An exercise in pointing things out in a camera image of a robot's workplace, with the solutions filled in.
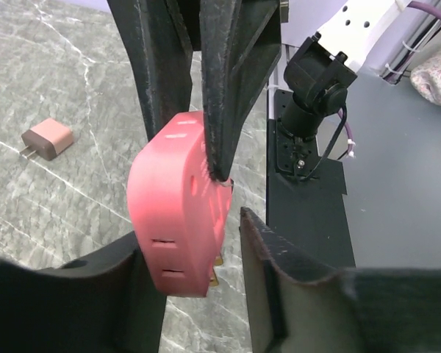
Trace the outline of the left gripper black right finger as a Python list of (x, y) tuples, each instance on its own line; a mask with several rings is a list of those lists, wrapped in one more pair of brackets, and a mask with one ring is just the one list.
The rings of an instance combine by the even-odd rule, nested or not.
[(441, 269), (341, 268), (240, 211), (254, 352), (441, 352)]

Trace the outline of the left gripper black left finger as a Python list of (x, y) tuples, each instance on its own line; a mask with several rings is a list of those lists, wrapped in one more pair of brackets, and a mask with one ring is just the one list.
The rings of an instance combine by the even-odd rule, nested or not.
[(165, 305), (132, 232), (59, 268), (0, 258), (0, 352), (158, 352)]

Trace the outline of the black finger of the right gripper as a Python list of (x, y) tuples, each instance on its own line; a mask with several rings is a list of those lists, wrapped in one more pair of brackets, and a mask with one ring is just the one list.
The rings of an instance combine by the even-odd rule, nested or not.
[(243, 124), (281, 54), (278, 1), (202, 1), (205, 141), (214, 180), (229, 178)]
[(177, 1), (108, 2), (128, 55), (151, 140), (190, 106), (193, 48)]

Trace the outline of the pink square plug adapter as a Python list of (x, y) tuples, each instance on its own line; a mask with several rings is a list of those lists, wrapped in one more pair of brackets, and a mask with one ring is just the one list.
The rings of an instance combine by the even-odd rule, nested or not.
[(126, 199), (157, 290), (205, 297), (218, 283), (232, 184), (210, 178), (201, 111), (176, 114), (139, 152)]

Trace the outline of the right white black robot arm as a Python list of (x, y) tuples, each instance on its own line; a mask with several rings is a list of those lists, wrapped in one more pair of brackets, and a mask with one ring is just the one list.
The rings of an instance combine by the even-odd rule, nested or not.
[[(225, 181), (240, 132), (282, 47), (278, 1), (110, 1), (128, 54), (148, 138), (190, 106), (190, 67), (201, 53), (204, 136), (211, 177)], [(348, 1), (288, 62), (284, 80), (309, 140), (345, 106), (368, 54), (401, 13), (396, 1)]]

